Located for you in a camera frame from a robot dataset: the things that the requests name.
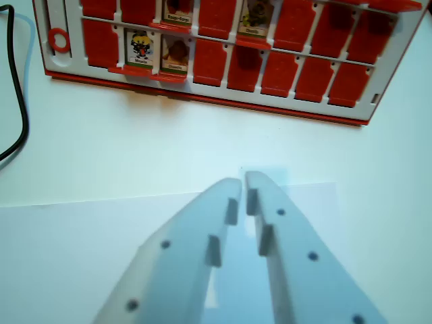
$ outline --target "white table surface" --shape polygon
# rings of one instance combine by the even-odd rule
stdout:
[[[12,4],[34,19],[31,1]],[[0,30],[5,44],[4,15]],[[22,71],[19,20],[15,38]],[[290,184],[336,182],[348,270],[390,323],[430,323],[431,56],[427,14],[370,125],[356,128],[52,80],[36,40],[30,137],[0,167],[0,206],[199,192],[242,167],[286,170]],[[21,127],[4,45],[0,71],[3,151]]]

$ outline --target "cartoon character picture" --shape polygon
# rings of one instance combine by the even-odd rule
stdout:
[[[164,0],[166,22],[173,22],[181,25],[192,24],[193,0]]]
[[[143,30],[125,28],[125,64],[153,68],[153,37]]]
[[[239,33],[265,37],[268,33],[273,6],[270,0],[246,0],[243,3]]]
[[[249,7],[248,3],[249,13],[242,17],[243,26],[255,27],[266,24],[268,21],[268,18],[265,15],[265,9],[267,4],[268,1],[266,0],[258,0],[252,5],[252,7]]]
[[[184,39],[164,35],[162,41],[162,70],[185,74],[188,71],[189,47]]]
[[[147,32],[139,32],[135,33],[132,36],[132,41],[130,44],[134,47],[134,52],[136,53],[137,58],[141,59],[149,59],[147,55],[152,54],[153,52],[150,50],[150,44],[152,41],[147,36]]]

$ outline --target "printed name label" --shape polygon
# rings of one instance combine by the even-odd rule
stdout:
[[[188,67],[186,65],[178,65],[178,64],[172,64],[172,63],[167,63],[167,62],[163,62],[162,67],[165,69],[173,69],[173,70],[178,70],[178,71],[188,71]]]
[[[191,17],[174,15],[172,13],[167,13],[165,16],[165,19],[174,20],[176,22],[184,22],[185,24],[191,24],[192,23]]]
[[[153,61],[150,59],[139,59],[137,57],[129,57],[129,62],[137,64],[153,65]]]
[[[245,26],[240,26],[240,28],[239,28],[239,32],[244,32],[246,34],[253,34],[253,35],[259,35],[259,36],[266,36],[267,31],[268,31],[267,29],[245,27]]]

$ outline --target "red plastic ring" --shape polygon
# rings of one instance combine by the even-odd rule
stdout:
[[[66,45],[64,47],[57,46],[55,44],[55,35],[60,34],[66,40]],[[69,35],[61,28],[53,28],[48,32],[48,43],[50,46],[59,53],[67,53],[70,51],[70,40]]]

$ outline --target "white paper sheet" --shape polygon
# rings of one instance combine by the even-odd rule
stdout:
[[[335,184],[289,186],[324,242],[346,263]],[[197,194],[0,209],[0,323],[90,324],[134,253]],[[265,259],[240,204],[202,322],[272,323]]]

